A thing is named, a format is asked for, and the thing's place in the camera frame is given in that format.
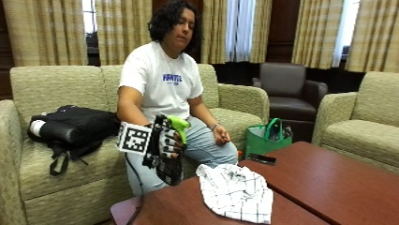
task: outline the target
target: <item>dark leather armchair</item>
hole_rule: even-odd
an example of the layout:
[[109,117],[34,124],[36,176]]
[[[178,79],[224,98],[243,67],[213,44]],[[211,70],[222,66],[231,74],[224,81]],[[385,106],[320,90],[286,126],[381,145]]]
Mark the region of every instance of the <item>dark leather armchair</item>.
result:
[[268,95],[268,119],[275,117],[290,125],[294,142],[311,142],[315,115],[328,92],[322,82],[306,80],[306,67],[290,63],[262,63],[252,86]]

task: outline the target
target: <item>folded cloth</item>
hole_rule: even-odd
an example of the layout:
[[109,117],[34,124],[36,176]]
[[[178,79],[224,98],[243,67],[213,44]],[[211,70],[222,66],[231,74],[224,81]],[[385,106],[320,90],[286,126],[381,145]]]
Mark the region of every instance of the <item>folded cloth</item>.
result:
[[214,169],[201,164],[197,175],[205,204],[215,214],[270,224],[272,191],[262,175],[231,164]]

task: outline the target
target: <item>black backpack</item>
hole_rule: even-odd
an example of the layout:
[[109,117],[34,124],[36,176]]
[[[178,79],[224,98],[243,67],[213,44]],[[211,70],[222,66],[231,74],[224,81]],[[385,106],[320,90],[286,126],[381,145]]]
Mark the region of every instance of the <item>black backpack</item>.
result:
[[[60,107],[56,112],[34,115],[29,121],[28,135],[33,141],[45,143],[52,149],[49,174],[65,172],[69,158],[89,165],[81,157],[99,148],[107,136],[117,135],[118,127],[114,112],[73,105]],[[58,172],[54,169],[60,157],[64,157],[64,161]]]

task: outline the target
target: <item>sofa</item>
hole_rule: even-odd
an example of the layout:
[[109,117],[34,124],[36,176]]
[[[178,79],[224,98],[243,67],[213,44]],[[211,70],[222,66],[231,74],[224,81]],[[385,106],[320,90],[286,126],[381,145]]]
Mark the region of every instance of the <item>sofa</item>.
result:
[[311,142],[399,174],[399,73],[367,72],[359,91],[324,96]]
[[[244,146],[244,130],[268,119],[267,94],[217,83],[210,65],[198,65],[203,98],[231,141]],[[13,99],[0,101],[0,224],[94,224],[110,218],[114,203],[133,197],[115,137],[60,176],[49,175],[50,149],[26,134],[30,117],[62,105],[115,112],[122,66],[40,66],[10,70]],[[197,162],[183,159],[185,177]]]

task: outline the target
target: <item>long dark hair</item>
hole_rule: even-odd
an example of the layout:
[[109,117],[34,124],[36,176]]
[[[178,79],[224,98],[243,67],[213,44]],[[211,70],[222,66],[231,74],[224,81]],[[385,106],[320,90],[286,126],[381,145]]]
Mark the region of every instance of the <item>long dark hair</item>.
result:
[[201,23],[197,8],[183,0],[171,0],[161,6],[153,13],[149,21],[149,36],[153,41],[161,42],[165,34],[173,29],[178,23],[183,9],[187,8],[194,13],[194,28],[191,39],[183,53],[189,53],[199,44],[201,40]]

